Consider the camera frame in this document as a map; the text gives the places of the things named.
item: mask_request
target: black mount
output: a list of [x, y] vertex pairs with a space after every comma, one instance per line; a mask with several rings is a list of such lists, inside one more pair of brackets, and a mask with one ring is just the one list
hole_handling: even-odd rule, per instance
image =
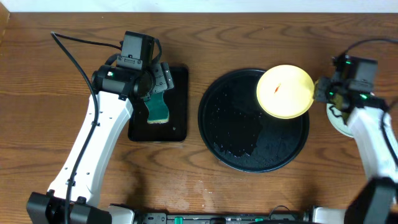
[[371, 179], [348, 207], [344, 223], [396, 223], [396, 214], [390, 214], [390, 207], [397, 193], [398, 187], [392, 179]]
[[387, 108], [383, 99], [372, 94], [376, 60], [343, 54], [334, 58], [333, 63], [336, 67], [333, 77], [321, 77], [315, 82], [314, 100], [333, 104], [341, 111], [345, 123], [355, 107]]
[[[45, 195], [32, 192], [26, 210], [33, 224], [63, 223], [65, 199], [53, 195], [53, 190]], [[112, 216], [107, 211], [87, 205], [86, 198], [79, 197], [78, 201], [71, 205], [70, 223], [112, 224]]]
[[[152, 59], [154, 45], [159, 54]], [[150, 100], [155, 93], [174, 88], [167, 62], [160, 63], [162, 47], [159, 40], [145, 34], [126, 31], [121, 42], [121, 54], [114, 54], [93, 73], [92, 85], [96, 93], [107, 91], [119, 95], [120, 100]]]

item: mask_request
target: black plate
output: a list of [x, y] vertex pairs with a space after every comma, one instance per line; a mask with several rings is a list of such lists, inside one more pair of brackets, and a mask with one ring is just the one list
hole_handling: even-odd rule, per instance
[[308, 112], [279, 119], [259, 105], [256, 88], [263, 70], [233, 71], [203, 95], [198, 124], [207, 148], [226, 165], [246, 172], [268, 172], [289, 163], [304, 147]]
[[187, 137], [188, 69], [170, 67], [174, 88], [164, 93], [169, 108], [169, 122], [148, 124], [148, 109], [144, 101], [134, 102], [129, 123], [129, 139], [132, 141], [183, 141]]

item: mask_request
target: sponge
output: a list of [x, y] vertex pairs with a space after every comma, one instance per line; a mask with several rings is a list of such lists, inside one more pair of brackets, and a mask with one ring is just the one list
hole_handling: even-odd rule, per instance
[[163, 94], [164, 92], [153, 94], [150, 96], [150, 100], [145, 102], [149, 111], [148, 124], [164, 124], [169, 122], [169, 109], [164, 103]]

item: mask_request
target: wooden table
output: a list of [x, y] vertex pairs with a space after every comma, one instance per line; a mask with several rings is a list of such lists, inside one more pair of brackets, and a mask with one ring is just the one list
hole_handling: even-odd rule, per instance
[[[62, 168], [88, 106], [81, 75], [50, 31], [118, 44], [126, 30], [160, 39], [162, 60], [190, 69], [188, 136], [138, 143], [123, 129], [106, 169], [99, 207], [126, 203], [170, 213], [268, 213], [276, 205], [345, 208], [366, 183], [353, 139], [336, 131], [325, 105], [310, 108], [310, 134], [285, 167], [249, 174], [227, 167], [201, 140], [197, 110], [208, 86], [239, 68], [289, 63], [316, 80], [331, 57], [368, 37], [398, 37], [394, 14], [12, 13], [0, 47], [0, 223], [30, 223], [31, 192], [45, 193]], [[114, 49], [62, 40], [86, 73]], [[398, 95], [398, 47], [351, 52], [379, 60], [376, 93]]]

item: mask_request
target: yellow bowl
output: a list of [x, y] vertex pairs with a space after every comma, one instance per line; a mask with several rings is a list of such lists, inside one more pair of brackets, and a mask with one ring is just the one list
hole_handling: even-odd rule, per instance
[[313, 102], [311, 77], [293, 65], [271, 68], [257, 84], [257, 100], [270, 115], [290, 119], [304, 114]]

